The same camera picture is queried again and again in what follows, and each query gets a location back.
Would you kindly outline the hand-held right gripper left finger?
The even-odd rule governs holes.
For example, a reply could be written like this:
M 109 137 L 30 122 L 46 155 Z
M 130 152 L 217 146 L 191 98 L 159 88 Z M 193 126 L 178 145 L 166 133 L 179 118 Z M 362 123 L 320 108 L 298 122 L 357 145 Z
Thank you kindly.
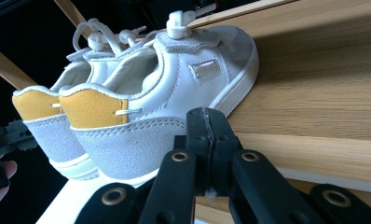
M 138 224 L 193 224 L 195 197 L 207 186 L 212 146 L 208 109 L 186 113 L 186 135 L 177 135 L 163 159 Z

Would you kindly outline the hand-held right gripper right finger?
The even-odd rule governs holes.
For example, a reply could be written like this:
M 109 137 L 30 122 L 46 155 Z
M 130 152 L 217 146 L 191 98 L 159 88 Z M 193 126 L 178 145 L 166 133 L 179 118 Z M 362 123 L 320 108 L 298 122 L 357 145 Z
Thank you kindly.
M 213 140 L 211 183 L 229 195 L 237 215 L 255 215 L 257 224 L 324 224 L 263 154 L 241 147 L 222 112 L 207 108 L 205 121 Z

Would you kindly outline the white sneaker yellow heel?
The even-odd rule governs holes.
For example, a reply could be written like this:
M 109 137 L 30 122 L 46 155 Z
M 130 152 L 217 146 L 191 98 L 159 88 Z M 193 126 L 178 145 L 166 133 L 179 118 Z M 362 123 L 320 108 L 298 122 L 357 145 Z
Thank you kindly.
M 52 87 L 33 85 L 12 96 L 12 103 L 49 163 L 61 175 L 78 181 L 99 176 L 97 166 L 79 144 L 59 102 L 59 90 L 82 83 L 104 83 L 114 74 L 123 51 L 136 44 L 145 28 L 113 33 L 96 19 L 81 22 L 73 36 L 75 51 Z
M 186 114 L 209 107 L 229 115 L 254 85 L 259 59 L 242 29 L 191 29 L 191 11 L 127 49 L 102 84 L 63 87 L 59 102 L 101 175 L 133 186 L 154 177 Z

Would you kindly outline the three-tier wooden shoe rack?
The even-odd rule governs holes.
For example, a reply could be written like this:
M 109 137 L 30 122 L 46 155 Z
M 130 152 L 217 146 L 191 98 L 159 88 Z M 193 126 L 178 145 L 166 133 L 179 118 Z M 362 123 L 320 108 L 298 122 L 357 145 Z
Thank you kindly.
M 254 87 L 230 115 L 245 147 L 291 183 L 331 183 L 371 205 L 371 0 L 261 0 L 194 21 L 248 32 Z

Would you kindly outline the white table sheet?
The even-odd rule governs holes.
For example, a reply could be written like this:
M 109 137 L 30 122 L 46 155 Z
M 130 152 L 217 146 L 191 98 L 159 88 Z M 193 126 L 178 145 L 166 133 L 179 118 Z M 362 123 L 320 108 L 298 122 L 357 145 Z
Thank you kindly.
M 371 206 L 371 181 L 355 177 L 337 177 L 280 168 L 280 173 L 297 189 L 308 192 L 315 183 L 329 183 L 347 188 Z M 87 181 L 69 180 L 36 224 L 73 224 L 87 200 L 100 187 L 113 183 L 107 177 Z M 234 224 L 227 201 L 197 199 L 196 224 Z

